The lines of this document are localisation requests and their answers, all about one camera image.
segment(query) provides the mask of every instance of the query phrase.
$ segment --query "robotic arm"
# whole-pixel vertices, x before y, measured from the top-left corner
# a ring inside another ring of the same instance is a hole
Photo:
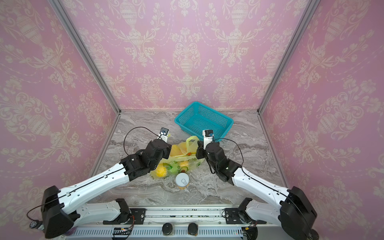
[[[30,227],[42,229],[46,238],[54,238],[85,223],[128,221],[130,210],[124,199],[100,204],[86,202],[156,169],[162,158],[169,157],[172,146],[167,144],[167,136],[168,129],[161,128],[159,137],[150,141],[145,149],[128,155],[106,171],[69,187],[47,188],[41,206],[43,221],[33,221]]]
[[[214,142],[212,130],[204,130],[203,136],[204,141],[198,142],[196,157],[206,159],[211,173],[218,175],[224,182],[255,194],[269,204],[246,198],[238,208],[243,222],[263,220],[273,223],[281,226],[296,240],[305,240],[317,234],[311,229],[317,213],[301,189],[280,187],[250,173],[225,156],[219,143]]]

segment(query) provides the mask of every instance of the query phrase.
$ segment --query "plastic bag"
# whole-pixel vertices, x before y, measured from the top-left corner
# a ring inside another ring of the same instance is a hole
[[[200,166],[204,158],[196,158],[197,136],[188,138],[185,142],[172,145],[169,158],[162,159],[157,168],[150,172],[155,179],[169,175],[188,172]]]

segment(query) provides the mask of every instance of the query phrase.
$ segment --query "floral wallpaper pattern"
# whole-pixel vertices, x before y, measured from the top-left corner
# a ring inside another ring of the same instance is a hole
[[[61,2],[121,109],[256,109],[308,0]]]
[[[116,115],[47,1],[2,0],[0,24],[0,230],[44,239],[26,212],[88,177]]]
[[[384,239],[383,3],[321,1],[263,119],[321,239]]]

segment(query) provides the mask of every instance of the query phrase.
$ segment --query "can lid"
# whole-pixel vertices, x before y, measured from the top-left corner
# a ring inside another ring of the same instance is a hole
[[[179,173],[177,176],[176,176],[176,184],[179,186],[179,187],[185,187],[188,185],[189,183],[189,176],[188,174],[182,172],[182,173]]]

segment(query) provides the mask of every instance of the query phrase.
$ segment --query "yellow plastic bag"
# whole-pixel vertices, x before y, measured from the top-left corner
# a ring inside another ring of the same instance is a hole
[[[169,175],[188,172],[200,166],[204,158],[196,158],[197,136],[188,138],[185,142],[172,145],[169,158],[162,159],[157,168],[150,172],[155,179]]]

